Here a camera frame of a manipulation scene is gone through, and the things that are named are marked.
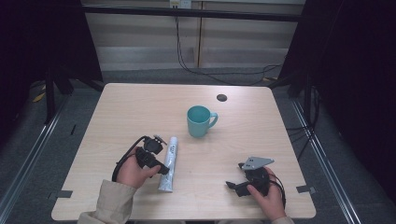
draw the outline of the gray carpet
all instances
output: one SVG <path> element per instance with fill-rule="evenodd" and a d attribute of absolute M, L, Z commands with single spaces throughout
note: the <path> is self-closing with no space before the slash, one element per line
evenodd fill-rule
<path fill-rule="evenodd" d="M 265 75 L 276 77 L 280 68 Z M 257 72 L 262 68 L 237 69 L 238 72 Z M 235 69 L 206 69 L 207 73 L 226 73 Z M 105 83 L 176 83 L 176 84 L 206 84 L 206 85 L 249 85 L 262 79 L 257 75 L 193 75 L 182 69 L 155 71 L 123 71 L 104 72 Z M 71 96 L 57 94 L 57 102 L 68 98 L 48 143 L 44 147 L 37 164 L 19 199 L 11 211 L 7 223 L 56 223 L 50 217 L 55 201 L 49 200 L 51 192 L 61 189 L 68 169 L 78 150 L 93 110 L 100 97 L 100 92 L 94 91 L 84 84 L 74 81 L 75 91 Z M 266 86 L 269 82 L 259 82 L 255 86 Z M 37 88 L 32 89 L 31 98 L 35 97 Z M 300 127 L 291 100 L 286 94 L 287 87 L 273 90 L 279 111 L 287 128 Z M 8 143 L 2 146 L 0 164 L 0 192 L 4 195 L 13 176 L 18 172 L 24 158 L 38 137 L 45 120 L 45 101 L 39 103 L 26 102 L 17 122 L 14 134 Z M 376 181 L 355 159 L 347 143 L 339 137 L 332 118 L 323 106 L 320 108 L 316 133 L 331 160 L 347 195 L 355 205 L 361 223 L 396 223 L 396 207 L 387 198 Z M 301 152 L 307 140 L 304 132 L 290 130 L 296 156 Z M 295 220 L 296 223 L 347 223 L 347 220 L 336 200 L 326 176 L 321 170 L 312 148 L 307 146 L 300 159 L 300 165 L 308 186 L 316 189 L 312 195 L 317 215 L 308 220 Z"/>

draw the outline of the beige sleeve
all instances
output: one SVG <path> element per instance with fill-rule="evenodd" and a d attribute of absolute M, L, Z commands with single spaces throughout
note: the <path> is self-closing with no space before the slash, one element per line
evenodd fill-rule
<path fill-rule="evenodd" d="M 291 217 L 280 217 L 271 222 L 271 224 L 294 224 Z"/>
<path fill-rule="evenodd" d="M 132 213 L 136 189 L 103 180 L 96 211 L 81 213 L 78 223 L 125 223 Z"/>

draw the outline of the wooden table top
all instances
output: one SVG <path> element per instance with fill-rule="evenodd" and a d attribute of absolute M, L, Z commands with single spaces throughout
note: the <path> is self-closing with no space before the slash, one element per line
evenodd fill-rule
<path fill-rule="evenodd" d="M 227 101 L 217 99 L 225 94 Z M 204 105 L 219 114 L 201 139 L 187 129 L 187 110 Z M 107 84 L 65 180 L 71 198 L 59 198 L 55 220 L 76 220 L 93 211 L 103 179 L 111 180 L 116 162 L 141 136 L 178 138 L 172 193 L 158 191 L 160 175 L 148 179 L 134 196 L 134 220 L 264 219 L 251 196 L 238 197 L 225 181 L 245 182 L 238 162 L 250 156 L 274 159 L 268 165 L 286 191 L 290 217 L 316 214 L 270 89 L 202 85 Z M 166 147 L 156 156 L 164 162 Z"/>

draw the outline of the power outlet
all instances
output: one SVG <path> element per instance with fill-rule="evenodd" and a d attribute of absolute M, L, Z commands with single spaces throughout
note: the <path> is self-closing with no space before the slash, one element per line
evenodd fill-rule
<path fill-rule="evenodd" d="M 180 0 L 169 0 L 170 8 L 180 8 Z"/>
<path fill-rule="evenodd" d="M 191 0 L 180 0 L 180 8 L 191 9 Z"/>

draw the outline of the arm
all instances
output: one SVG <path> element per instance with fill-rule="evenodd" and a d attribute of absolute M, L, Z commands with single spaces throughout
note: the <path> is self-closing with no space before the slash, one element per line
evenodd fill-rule
<path fill-rule="evenodd" d="M 146 179 L 156 175 L 161 166 L 142 169 L 132 150 L 128 160 L 121 166 L 117 183 L 104 180 L 100 189 L 96 211 L 79 216 L 78 223 L 125 223 L 132 213 L 134 194 Z"/>
<path fill-rule="evenodd" d="M 272 172 L 268 167 L 265 167 L 265 169 L 267 169 L 270 179 L 276 181 L 274 172 Z M 286 216 L 282 203 L 282 196 L 277 186 L 270 184 L 268 195 L 265 197 L 251 185 L 247 186 L 247 190 L 259 204 L 262 212 L 271 220 L 272 224 L 294 223 L 290 217 Z"/>

